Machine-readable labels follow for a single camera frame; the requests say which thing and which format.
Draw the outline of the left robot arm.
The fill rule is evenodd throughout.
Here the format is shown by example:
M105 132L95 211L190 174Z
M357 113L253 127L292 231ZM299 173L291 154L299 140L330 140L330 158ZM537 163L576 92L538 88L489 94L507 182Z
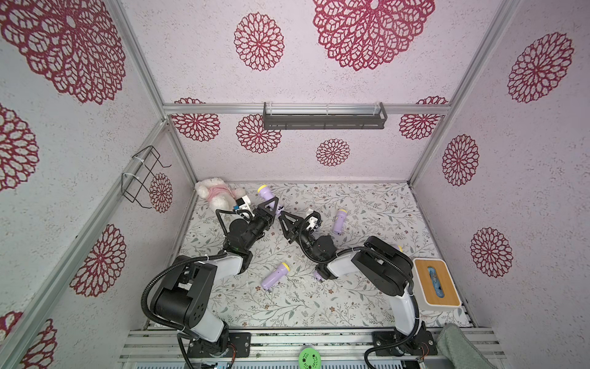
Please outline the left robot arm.
M176 330L181 341L199 344L208 355L234 349L228 323L208 309L212 288L217 281L246 272L254 257L252 247L274 223L278 202L272 197L252 211L216 210L224 234L222 249L216 255L180 255L159 272L141 294L144 315Z

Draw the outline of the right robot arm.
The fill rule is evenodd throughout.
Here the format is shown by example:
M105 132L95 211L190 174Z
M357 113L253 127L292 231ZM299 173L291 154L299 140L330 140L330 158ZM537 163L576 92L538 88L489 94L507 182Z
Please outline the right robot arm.
M316 238L313 233L322 223L321 215L311 211L304 218L283 211L278 217L287 241L300 246L304 255L316 264L314 276L319 281L336 280L359 272L379 292L387 296L394 317L394 329L384 338L373 337L373 347L364 353L368 368L370 355L436 354L433 334L427 330L414 294L413 261L401 250L376 236L361 246L338 251L330 235Z

